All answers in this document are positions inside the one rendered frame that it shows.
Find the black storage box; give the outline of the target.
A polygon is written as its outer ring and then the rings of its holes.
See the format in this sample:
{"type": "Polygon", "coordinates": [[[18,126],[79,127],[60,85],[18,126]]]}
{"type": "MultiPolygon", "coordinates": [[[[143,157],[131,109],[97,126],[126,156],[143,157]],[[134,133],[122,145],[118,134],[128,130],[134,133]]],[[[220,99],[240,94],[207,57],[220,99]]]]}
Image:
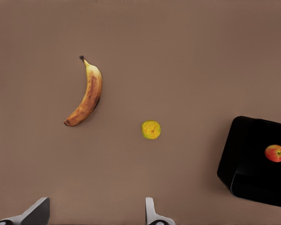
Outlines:
{"type": "Polygon", "coordinates": [[[281,162],[266,158],[270,145],[281,146],[281,124],[237,116],[233,119],[217,176],[232,195],[281,207],[281,162]]]}

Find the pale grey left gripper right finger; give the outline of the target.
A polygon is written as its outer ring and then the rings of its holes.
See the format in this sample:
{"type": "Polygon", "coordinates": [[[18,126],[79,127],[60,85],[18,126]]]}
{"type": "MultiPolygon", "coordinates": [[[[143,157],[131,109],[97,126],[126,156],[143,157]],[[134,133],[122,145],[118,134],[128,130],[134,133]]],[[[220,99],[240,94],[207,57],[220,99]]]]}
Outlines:
{"type": "Polygon", "coordinates": [[[176,222],[165,216],[158,215],[155,211],[154,199],[145,198],[146,225],[176,225],[176,222]]]}

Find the ripe brown-spotted banana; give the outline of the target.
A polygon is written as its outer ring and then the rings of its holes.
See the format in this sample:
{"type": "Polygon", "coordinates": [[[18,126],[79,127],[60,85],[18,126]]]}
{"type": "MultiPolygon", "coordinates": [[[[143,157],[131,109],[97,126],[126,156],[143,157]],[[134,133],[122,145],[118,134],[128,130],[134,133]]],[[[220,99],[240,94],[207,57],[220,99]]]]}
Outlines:
{"type": "Polygon", "coordinates": [[[103,90],[103,78],[98,67],[88,63],[83,55],[79,59],[83,61],[86,68],[87,86],[81,103],[64,121],[67,127],[80,125],[93,113],[103,90]]]}

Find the yellow-green citrus fruit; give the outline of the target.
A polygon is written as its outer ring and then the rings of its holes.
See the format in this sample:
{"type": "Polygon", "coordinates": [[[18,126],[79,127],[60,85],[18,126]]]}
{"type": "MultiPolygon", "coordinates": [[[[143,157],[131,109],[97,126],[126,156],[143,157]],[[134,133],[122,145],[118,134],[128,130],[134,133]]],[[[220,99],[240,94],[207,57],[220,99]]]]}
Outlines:
{"type": "Polygon", "coordinates": [[[155,120],[147,120],[141,125],[141,133],[146,139],[157,139],[161,134],[161,125],[155,120]]]}

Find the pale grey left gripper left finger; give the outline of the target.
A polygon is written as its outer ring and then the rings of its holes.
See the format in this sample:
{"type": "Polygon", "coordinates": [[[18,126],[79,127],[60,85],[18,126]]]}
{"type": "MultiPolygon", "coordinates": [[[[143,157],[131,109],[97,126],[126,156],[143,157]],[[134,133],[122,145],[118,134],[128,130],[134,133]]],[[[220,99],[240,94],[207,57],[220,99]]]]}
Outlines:
{"type": "Polygon", "coordinates": [[[22,214],[0,220],[0,225],[48,225],[50,198],[42,197],[22,214]]]}

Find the red-yellow apple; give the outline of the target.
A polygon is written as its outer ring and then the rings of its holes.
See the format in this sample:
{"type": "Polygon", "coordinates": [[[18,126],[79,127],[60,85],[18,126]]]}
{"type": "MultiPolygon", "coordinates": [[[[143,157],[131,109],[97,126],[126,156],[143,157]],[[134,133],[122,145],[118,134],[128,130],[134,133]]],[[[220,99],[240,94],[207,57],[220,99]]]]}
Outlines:
{"type": "Polygon", "coordinates": [[[281,162],[281,146],[276,144],[268,146],[265,149],[265,156],[272,162],[281,162]]]}

